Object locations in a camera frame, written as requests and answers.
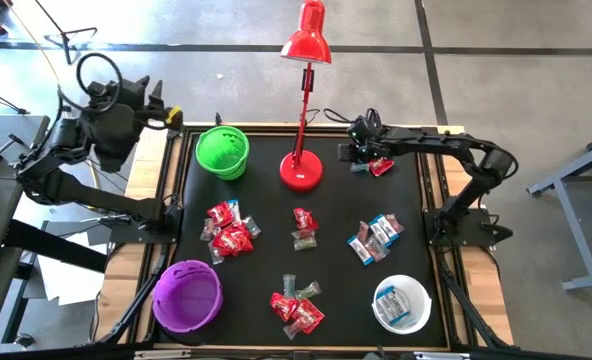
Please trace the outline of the grey metal table frame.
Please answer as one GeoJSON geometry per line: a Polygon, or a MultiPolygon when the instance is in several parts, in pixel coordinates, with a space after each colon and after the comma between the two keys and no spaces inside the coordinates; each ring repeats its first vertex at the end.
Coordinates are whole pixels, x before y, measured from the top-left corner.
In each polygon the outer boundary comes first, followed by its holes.
{"type": "Polygon", "coordinates": [[[532,197],[548,191],[555,194],[580,253],[586,274],[564,281],[563,289],[572,291],[592,287],[592,141],[581,156],[529,185],[526,191],[532,197]]]}

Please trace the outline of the green plastic bucket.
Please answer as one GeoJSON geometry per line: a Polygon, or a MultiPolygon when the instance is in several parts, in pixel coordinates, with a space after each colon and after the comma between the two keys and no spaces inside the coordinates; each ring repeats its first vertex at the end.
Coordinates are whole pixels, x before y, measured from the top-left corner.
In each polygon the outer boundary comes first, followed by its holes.
{"type": "Polygon", "coordinates": [[[246,134],[226,125],[202,133],[195,148],[201,167],[225,181],[235,180],[245,172],[249,153],[246,134]]]}

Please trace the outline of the black tripod stand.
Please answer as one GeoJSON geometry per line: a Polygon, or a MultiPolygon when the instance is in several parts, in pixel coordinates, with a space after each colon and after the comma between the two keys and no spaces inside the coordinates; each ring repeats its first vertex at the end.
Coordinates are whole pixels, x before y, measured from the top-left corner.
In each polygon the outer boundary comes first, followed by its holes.
{"type": "Polygon", "coordinates": [[[75,30],[65,31],[62,27],[57,23],[57,21],[52,17],[52,15],[47,11],[47,9],[43,6],[40,0],[34,0],[36,5],[40,8],[40,10],[44,13],[44,15],[49,19],[51,24],[57,30],[55,35],[45,35],[44,39],[48,42],[60,46],[63,49],[64,56],[66,63],[68,65],[72,65],[74,63],[74,59],[72,57],[72,52],[77,50],[76,46],[72,43],[72,39],[79,34],[82,33],[89,33],[91,37],[95,36],[98,32],[97,27],[86,27],[80,28],[75,30]]]}

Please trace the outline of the red desk lamp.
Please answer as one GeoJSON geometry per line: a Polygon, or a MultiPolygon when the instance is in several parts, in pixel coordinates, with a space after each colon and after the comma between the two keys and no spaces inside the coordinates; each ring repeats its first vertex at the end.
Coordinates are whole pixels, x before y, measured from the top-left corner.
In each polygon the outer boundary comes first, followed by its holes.
{"type": "Polygon", "coordinates": [[[304,0],[299,14],[297,30],[288,38],[281,57],[306,63],[301,82],[303,91],[300,125],[295,145],[279,168],[281,180],[292,190],[305,192],[315,188],[322,180],[323,165],[313,152],[304,149],[305,128],[310,94],[314,85],[314,63],[331,63],[331,50],[323,36],[325,6],[321,0],[304,0]]]}

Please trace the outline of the white paper sheets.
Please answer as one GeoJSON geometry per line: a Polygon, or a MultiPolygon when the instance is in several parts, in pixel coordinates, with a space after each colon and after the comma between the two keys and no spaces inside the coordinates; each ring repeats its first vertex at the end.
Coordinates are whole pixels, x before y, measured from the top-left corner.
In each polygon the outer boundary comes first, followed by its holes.
{"type": "Polygon", "coordinates": [[[92,301],[101,290],[103,270],[88,270],[42,255],[37,259],[46,297],[57,299],[59,306],[92,301]]]}

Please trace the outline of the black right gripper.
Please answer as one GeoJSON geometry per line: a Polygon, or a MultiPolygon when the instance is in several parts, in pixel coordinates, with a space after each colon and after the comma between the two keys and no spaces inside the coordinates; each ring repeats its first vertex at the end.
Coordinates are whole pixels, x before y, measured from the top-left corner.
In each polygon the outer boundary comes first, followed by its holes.
{"type": "Polygon", "coordinates": [[[390,153],[392,146],[383,137],[385,128],[379,115],[358,116],[347,128],[351,144],[337,146],[337,158],[341,162],[374,161],[377,153],[390,153]]]}

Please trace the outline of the black table mat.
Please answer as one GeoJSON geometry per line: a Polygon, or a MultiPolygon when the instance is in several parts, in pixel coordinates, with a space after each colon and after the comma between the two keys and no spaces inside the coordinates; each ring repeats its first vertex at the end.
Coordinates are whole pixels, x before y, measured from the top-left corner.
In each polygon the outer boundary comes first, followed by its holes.
{"type": "MultiPolygon", "coordinates": [[[[396,345],[397,335],[385,330],[371,307],[377,285],[391,275],[407,275],[419,281],[430,295],[434,274],[425,240],[422,195],[415,189],[418,171],[414,155],[397,158],[385,175],[374,177],[352,173],[337,158],[337,139],[308,139],[306,147],[322,161],[321,183],[312,191],[297,193],[287,188],[279,176],[279,165],[291,149],[289,140],[252,137],[245,172],[233,181],[223,181],[191,160],[184,188],[184,217],[177,260],[209,261],[210,253],[200,240],[206,211],[225,200],[238,199],[241,212],[251,216],[261,229],[254,249],[227,257],[216,266],[224,301],[217,317],[203,328],[184,334],[188,344],[240,345],[284,344],[284,324],[270,307],[270,297],[283,289],[284,274],[294,274],[303,288],[317,281],[322,292],[313,298],[325,318],[310,334],[293,340],[313,343],[316,338],[341,345],[367,345],[382,341],[396,345]],[[299,230],[295,208],[310,211],[318,223],[317,246],[294,249],[291,233],[299,230]],[[361,221],[380,214],[394,214],[404,227],[400,238],[381,261],[364,266],[347,240],[355,235],[361,221]]],[[[440,307],[433,305],[427,324],[418,332],[425,346],[445,346],[441,332],[440,307]]]]}

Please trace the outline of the red candy packet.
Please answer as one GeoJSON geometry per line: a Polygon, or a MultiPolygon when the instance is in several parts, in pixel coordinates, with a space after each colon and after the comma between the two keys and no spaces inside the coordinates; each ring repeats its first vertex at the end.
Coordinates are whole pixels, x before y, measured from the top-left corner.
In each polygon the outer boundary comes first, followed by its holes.
{"type": "Polygon", "coordinates": [[[304,326],[302,331],[305,334],[310,334],[325,318],[325,315],[310,300],[304,299],[299,301],[291,318],[296,323],[304,326]]]}
{"type": "Polygon", "coordinates": [[[373,176],[380,177],[389,171],[394,164],[395,162],[393,160],[381,157],[369,163],[369,170],[373,176]]]}
{"type": "Polygon", "coordinates": [[[254,249],[251,232],[242,221],[232,223],[229,226],[229,233],[233,243],[232,252],[234,254],[249,252],[254,249]]]}
{"type": "Polygon", "coordinates": [[[235,215],[227,201],[209,208],[206,213],[217,227],[226,227],[235,220],[235,215]]]}
{"type": "Polygon", "coordinates": [[[318,223],[310,211],[295,208],[293,214],[299,230],[316,230],[318,228],[318,223]]]}
{"type": "Polygon", "coordinates": [[[241,251],[241,235],[235,228],[225,228],[215,236],[213,247],[218,249],[221,256],[237,255],[241,251]]]}
{"type": "Polygon", "coordinates": [[[273,293],[270,297],[270,307],[283,322],[288,322],[298,307],[299,301],[293,297],[285,297],[283,294],[273,293]]]}

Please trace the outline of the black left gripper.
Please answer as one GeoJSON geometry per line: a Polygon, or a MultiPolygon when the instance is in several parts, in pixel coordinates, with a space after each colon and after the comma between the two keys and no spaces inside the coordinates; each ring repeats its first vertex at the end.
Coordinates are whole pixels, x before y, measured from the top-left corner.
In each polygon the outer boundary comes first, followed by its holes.
{"type": "MultiPolygon", "coordinates": [[[[150,76],[136,80],[124,80],[122,84],[110,81],[103,86],[96,105],[102,114],[94,114],[91,120],[91,134],[94,151],[99,160],[126,160],[140,139],[144,128],[145,90],[150,76]]],[[[158,80],[149,95],[149,108],[157,112],[165,111],[162,99],[163,81],[158,80]]]]}

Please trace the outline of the white plastic bucket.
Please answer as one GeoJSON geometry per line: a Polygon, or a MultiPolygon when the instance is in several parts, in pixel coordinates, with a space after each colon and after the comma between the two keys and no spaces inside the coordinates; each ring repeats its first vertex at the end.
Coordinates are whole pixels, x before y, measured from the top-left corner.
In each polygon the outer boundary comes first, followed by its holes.
{"type": "Polygon", "coordinates": [[[420,331],[427,324],[431,315],[432,299],[416,279],[407,275],[392,275],[378,284],[371,306],[377,321],[387,331],[398,335],[409,335],[420,331]],[[383,320],[375,304],[377,294],[388,286],[394,286],[400,291],[409,309],[409,314],[393,326],[383,320]]]}

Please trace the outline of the black metal beam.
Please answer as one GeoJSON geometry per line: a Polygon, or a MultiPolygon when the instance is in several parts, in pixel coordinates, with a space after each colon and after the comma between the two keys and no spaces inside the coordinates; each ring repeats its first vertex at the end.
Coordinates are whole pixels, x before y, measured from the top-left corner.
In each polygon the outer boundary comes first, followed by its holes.
{"type": "Polygon", "coordinates": [[[9,222],[2,244],[87,270],[105,271],[106,255],[17,220],[9,222]]]}

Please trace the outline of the purple plastic bucket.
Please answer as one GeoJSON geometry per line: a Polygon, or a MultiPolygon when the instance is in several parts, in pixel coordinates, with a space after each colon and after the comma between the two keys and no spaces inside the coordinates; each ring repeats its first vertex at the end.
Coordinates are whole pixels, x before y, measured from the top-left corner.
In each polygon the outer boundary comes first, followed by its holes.
{"type": "Polygon", "coordinates": [[[152,294],[157,322],[175,333],[196,331],[219,313],[224,295],[214,269],[198,260],[177,262],[166,269],[152,294]]]}

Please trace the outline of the silver metal bracket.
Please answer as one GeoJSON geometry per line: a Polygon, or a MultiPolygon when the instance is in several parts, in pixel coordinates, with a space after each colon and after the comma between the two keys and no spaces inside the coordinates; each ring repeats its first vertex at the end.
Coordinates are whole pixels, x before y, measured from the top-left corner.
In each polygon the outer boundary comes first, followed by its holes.
{"type": "Polygon", "coordinates": [[[414,352],[416,360],[471,360],[468,353],[450,353],[450,352],[414,352]]]}
{"type": "Polygon", "coordinates": [[[133,360],[185,360],[192,357],[190,350],[183,349],[156,349],[136,351],[133,360]]]}

